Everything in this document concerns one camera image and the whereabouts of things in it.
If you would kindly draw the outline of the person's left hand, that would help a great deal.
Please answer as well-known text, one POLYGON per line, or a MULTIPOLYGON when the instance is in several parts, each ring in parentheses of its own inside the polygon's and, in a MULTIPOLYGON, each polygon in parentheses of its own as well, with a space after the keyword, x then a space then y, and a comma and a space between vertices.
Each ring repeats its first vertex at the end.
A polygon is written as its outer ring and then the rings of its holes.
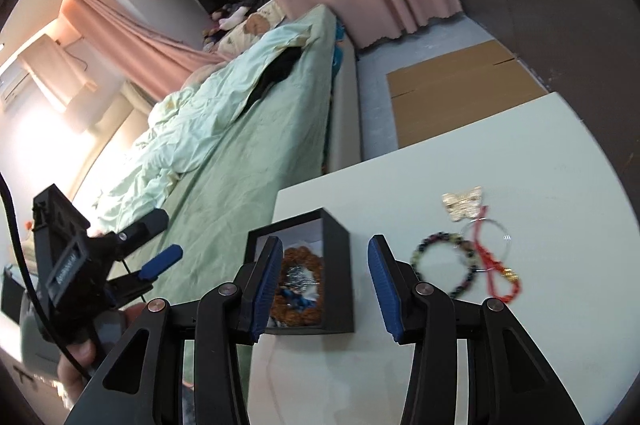
MULTIPOLYGON (((137 303, 124 310, 119 310, 120 321, 122 321, 124 329, 129 327, 129 325, 141 315, 144 308, 145 304, 137 303)), ((91 367, 96 357, 96 346, 90 339, 87 339, 83 343, 69 345, 67 350, 85 370, 91 367)), ((84 390, 87 381, 76 367, 73 366, 73 363, 64 355, 60 356, 56 371, 58 371, 58 379, 66 392, 68 402, 70 405, 74 405, 84 390)))

